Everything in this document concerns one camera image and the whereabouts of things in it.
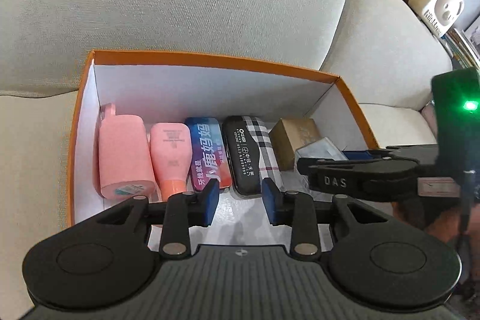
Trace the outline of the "person's right hand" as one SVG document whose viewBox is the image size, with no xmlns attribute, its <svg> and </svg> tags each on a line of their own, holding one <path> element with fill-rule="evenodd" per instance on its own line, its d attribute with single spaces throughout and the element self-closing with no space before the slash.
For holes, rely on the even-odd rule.
<svg viewBox="0 0 480 320">
<path fill-rule="evenodd" d="M 448 243 L 459 235 L 460 213 L 456 208 L 442 212 L 430 225 L 420 227 L 408 218 L 407 210 L 399 202 L 392 204 L 393 215 L 403 223 L 417 227 L 423 232 L 439 239 L 443 243 Z"/>
</svg>

